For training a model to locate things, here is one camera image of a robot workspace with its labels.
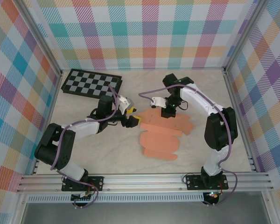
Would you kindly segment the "orange paper box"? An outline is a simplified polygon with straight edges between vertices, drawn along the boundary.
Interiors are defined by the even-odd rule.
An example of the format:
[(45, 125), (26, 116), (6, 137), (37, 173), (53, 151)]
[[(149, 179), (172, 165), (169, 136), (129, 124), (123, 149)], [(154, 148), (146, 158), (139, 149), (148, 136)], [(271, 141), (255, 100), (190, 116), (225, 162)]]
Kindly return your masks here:
[(194, 128), (190, 122), (190, 116), (177, 113), (176, 116), (163, 118), (161, 109), (148, 108), (139, 113), (141, 117), (140, 128), (144, 131), (140, 134), (140, 144), (143, 154), (147, 157), (174, 161), (177, 159), (179, 138), (189, 135)]

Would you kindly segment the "black grey chessboard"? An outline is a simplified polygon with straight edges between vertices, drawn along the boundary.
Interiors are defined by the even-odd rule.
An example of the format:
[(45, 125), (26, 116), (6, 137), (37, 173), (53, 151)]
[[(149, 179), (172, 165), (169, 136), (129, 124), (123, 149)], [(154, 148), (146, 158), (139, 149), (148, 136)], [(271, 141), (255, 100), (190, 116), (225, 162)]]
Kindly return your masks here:
[(118, 93), (121, 84), (121, 76), (72, 69), (61, 90), (72, 95), (99, 99), (101, 96), (112, 96), (110, 86)]

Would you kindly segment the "aluminium side rail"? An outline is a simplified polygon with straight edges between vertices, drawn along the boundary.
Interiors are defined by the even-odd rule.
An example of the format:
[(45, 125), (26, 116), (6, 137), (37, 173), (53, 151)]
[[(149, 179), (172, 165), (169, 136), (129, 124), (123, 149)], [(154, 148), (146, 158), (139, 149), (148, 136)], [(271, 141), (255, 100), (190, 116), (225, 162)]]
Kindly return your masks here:
[(244, 120), (243, 120), (243, 117), (241, 114), (239, 104), (237, 103), (237, 100), (236, 100), (236, 95), (235, 95), (235, 91), (232, 87), (231, 80), (225, 70), (223, 70), (222, 73), (223, 73), (224, 82), (225, 82), (225, 85), (226, 85), (226, 88), (227, 88), (227, 91), (228, 91), (228, 94), (229, 94), (229, 97), (231, 100), (232, 107), (235, 110), (239, 133), (240, 133), (242, 142), (243, 142), (245, 150), (246, 150), (246, 154), (248, 157), (248, 161), (250, 163), (251, 170), (252, 170), (252, 172), (259, 172), (259, 167), (258, 167), (257, 162), (254, 159), (254, 152), (252, 151), (251, 143), (250, 143), (250, 140), (248, 139), (248, 134), (245, 129)]
[[(52, 98), (51, 105), (50, 105), (50, 108), (49, 108), (48, 119), (47, 119), (47, 121), (45, 123), (45, 126), (44, 126), (45, 128), (47, 128), (47, 126), (51, 122), (52, 114), (53, 114), (53, 111), (54, 111), (54, 108), (55, 108), (55, 104), (56, 104), (57, 96), (58, 96), (58, 93), (59, 93), (59, 90), (60, 90), (60, 87), (61, 87), (62, 79), (63, 79), (63, 73), (61, 73), (60, 77), (58, 78), (58, 82), (57, 82), (57, 85), (56, 85), (54, 96)], [(33, 162), (34, 163), (33, 163), (33, 166), (31, 168), (30, 175), (36, 174), (36, 170), (37, 170), (38, 164), (39, 164), (39, 161), (36, 158), (34, 158)]]

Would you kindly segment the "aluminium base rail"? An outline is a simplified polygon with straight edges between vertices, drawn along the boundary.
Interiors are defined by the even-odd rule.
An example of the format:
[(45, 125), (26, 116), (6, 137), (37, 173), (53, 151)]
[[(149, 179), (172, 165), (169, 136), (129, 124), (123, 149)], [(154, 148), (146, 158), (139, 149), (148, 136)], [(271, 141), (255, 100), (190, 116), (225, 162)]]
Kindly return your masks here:
[[(184, 174), (102, 174), (103, 193), (175, 193), (186, 192)], [(267, 173), (238, 173), (237, 192), (273, 191), (273, 183)], [(17, 193), (61, 192), (60, 175), (26, 175)]]

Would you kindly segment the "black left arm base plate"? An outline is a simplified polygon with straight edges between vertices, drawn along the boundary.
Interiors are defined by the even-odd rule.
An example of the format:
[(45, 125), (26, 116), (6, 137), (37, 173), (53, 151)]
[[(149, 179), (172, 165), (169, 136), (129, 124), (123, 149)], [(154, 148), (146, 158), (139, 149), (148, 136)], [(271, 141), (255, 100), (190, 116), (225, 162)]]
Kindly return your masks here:
[[(99, 191), (103, 189), (104, 177), (103, 176), (88, 176), (80, 182), (85, 182), (94, 185)], [(68, 178), (62, 178), (61, 191), (89, 191), (89, 186), (77, 183), (69, 180)]]

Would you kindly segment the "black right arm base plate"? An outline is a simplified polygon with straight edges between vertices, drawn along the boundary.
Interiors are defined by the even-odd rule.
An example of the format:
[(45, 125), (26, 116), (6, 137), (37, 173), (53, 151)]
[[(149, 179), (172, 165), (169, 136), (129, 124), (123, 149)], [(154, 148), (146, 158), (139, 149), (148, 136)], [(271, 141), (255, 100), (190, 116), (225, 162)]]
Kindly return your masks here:
[(226, 175), (211, 176), (203, 179), (201, 175), (186, 176), (187, 190), (226, 190), (229, 189)]

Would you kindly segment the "aluminium frame post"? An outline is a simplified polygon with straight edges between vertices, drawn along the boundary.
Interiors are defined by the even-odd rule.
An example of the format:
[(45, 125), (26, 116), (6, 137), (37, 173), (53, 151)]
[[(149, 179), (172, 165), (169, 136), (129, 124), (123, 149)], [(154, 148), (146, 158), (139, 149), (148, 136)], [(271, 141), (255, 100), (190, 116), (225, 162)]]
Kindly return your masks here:
[(262, 12), (266, 8), (269, 1), (270, 0), (253, 0), (253, 3), (249, 8), (249, 11), (247, 12), (243, 23), (241, 24), (238, 34), (227, 54), (227, 58), (222, 67), (222, 72), (224, 76), (228, 76), (228, 73), (230, 72), (232, 66), (236, 62), (240, 51), (244, 47), (248, 38), (250, 37), (252, 31), (254, 30), (257, 24), (257, 21), (259, 20)]
[(62, 70), (57, 63), (52, 51), (50, 50), (48, 44), (45, 41), (44, 36), (42, 35), (40, 29), (37, 26), (33, 16), (31, 15), (28, 7), (26, 6), (24, 0), (12, 0), (15, 6), (17, 7), (20, 14), (23, 16), (25, 22), (28, 25), (28, 28), (31, 30), (32, 35), (34, 36), (35, 40), (40, 45), (41, 49), (44, 52), (44, 55), (47, 57), (48, 62), (52, 66), (53, 70), (57, 73), (59, 77), (62, 76)]

